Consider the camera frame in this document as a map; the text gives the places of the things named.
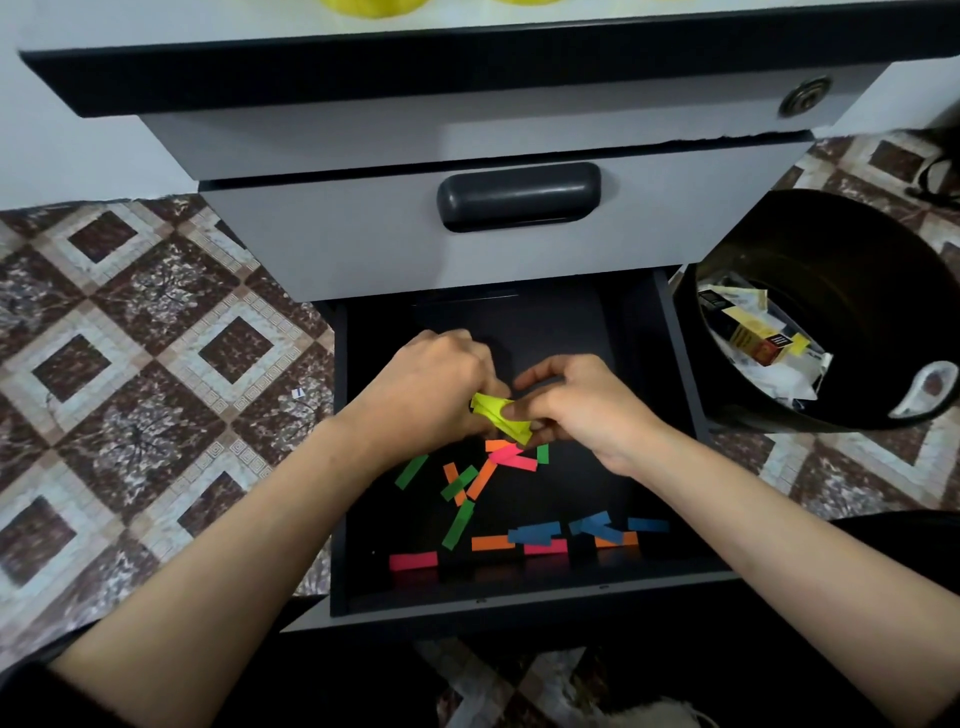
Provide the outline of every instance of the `desk top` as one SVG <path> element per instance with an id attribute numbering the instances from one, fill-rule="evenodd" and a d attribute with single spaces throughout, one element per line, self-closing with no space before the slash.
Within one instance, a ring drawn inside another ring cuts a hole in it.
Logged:
<path id="1" fill-rule="evenodd" d="M 960 3 L 426 0 L 366 19 L 321 0 L 39 0 L 20 50 L 102 116 L 953 56 Z"/>

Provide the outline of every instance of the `person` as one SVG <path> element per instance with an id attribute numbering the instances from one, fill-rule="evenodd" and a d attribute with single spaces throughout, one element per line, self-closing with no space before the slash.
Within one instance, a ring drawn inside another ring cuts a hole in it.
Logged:
<path id="1" fill-rule="evenodd" d="M 552 356 L 514 387 L 531 391 L 504 416 L 542 425 L 528 447 L 576 440 L 650 488 L 890 721 L 926 725 L 952 710 L 960 597 L 667 426 L 597 356 Z M 468 410 L 477 391 L 509 394 L 490 350 L 465 330 L 421 333 L 112 614 L 5 691 L 58 682 L 103 722 L 209 725 L 364 489 L 398 463 L 488 429 Z M 406 413 L 404 427 L 391 412 Z"/>

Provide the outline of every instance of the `diamond tile pattern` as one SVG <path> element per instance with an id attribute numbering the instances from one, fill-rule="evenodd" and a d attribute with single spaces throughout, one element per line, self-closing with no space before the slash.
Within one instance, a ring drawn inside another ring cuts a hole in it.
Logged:
<path id="1" fill-rule="evenodd" d="M 874 206 L 960 277 L 960 215 L 908 192 L 939 153 L 912 133 L 827 139 L 777 188 Z M 107 613 L 269 473 L 331 413 L 332 354 L 199 195 L 0 212 L 0 668 Z M 957 409 L 717 447 L 824 518 L 960 509 Z M 325 548 L 298 594 L 328 583 Z M 589 650 L 475 649 L 418 645 L 449 685 L 441 725 L 581 724 L 578 695 L 602 692 Z"/>

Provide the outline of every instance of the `forearm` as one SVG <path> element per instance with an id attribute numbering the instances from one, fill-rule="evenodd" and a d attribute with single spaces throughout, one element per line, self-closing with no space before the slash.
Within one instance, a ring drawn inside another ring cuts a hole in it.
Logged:
<path id="1" fill-rule="evenodd" d="M 336 521 L 377 475 L 327 420 L 53 668 L 138 726 L 216 715 Z"/>
<path id="2" fill-rule="evenodd" d="M 637 444 L 636 478 L 888 717 L 922 725 L 960 691 L 960 597 L 680 433 Z"/>

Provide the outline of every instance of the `white tabletop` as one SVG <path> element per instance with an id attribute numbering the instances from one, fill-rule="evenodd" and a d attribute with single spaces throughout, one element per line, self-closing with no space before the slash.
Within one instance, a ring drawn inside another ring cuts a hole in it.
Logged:
<path id="1" fill-rule="evenodd" d="M 886 1 L 559 0 L 517 6 L 499 0 L 428 0 L 406 15 L 369 20 L 338 14 L 320 0 L 37 0 L 19 47 L 45 51 L 332 36 Z"/>

